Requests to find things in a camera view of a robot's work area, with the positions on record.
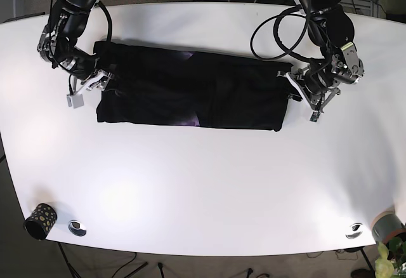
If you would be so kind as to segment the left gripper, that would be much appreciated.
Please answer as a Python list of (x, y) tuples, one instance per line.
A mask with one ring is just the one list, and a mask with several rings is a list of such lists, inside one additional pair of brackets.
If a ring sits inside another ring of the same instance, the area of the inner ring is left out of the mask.
[(277, 77), (288, 80), (294, 88), (288, 98), (304, 100), (312, 110), (310, 122), (317, 122), (324, 113), (325, 106), (341, 93), (336, 76), (342, 73), (342, 67), (335, 67), (331, 63), (309, 63), (302, 69), (292, 67), (289, 72), (279, 70)]

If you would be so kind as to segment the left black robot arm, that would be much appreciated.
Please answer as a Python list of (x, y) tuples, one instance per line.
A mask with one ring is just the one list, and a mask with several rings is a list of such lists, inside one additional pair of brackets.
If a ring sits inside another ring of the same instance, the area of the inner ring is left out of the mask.
[[(341, 6), (341, 0), (293, 0), (295, 6), (271, 17), (273, 38), (282, 54), (269, 58), (276, 61), (291, 56), (306, 63), (302, 69), (280, 71), (293, 91), (290, 95), (304, 100), (312, 110), (311, 122), (317, 122), (327, 104), (340, 95), (340, 84), (355, 84), (364, 75), (353, 42), (355, 28)], [(302, 17), (304, 27), (299, 39), (288, 48), (278, 30), (286, 17)]]

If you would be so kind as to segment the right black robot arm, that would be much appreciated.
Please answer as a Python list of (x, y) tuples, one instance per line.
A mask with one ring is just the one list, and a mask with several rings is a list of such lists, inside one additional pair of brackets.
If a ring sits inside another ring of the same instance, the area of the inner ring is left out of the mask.
[[(99, 7), (107, 19), (107, 39), (104, 48), (88, 54), (76, 47), (82, 36), (91, 10)], [(56, 0), (50, 3), (37, 52), (55, 69), (60, 67), (69, 74), (67, 103), (73, 109), (84, 105), (83, 93), (94, 88), (104, 89), (113, 75), (97, 67), (98, 60), (110, 46), (113, 33), (112, 18), (101, 0)]]

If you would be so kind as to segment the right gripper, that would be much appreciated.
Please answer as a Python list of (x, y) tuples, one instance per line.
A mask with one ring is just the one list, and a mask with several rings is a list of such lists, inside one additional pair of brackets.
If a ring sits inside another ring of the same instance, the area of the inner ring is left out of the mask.
[(88, 78), (79, 80), (78, 78), (69, 78), (69, 93), (67, 94), (67, 103), (70, 108), (77, 109), (84, 106), (83, 94), (86, 91), (99, 89), (105, 91), (107, 85), (114, 79), (114, 74), (105, 70), (95, 70)]

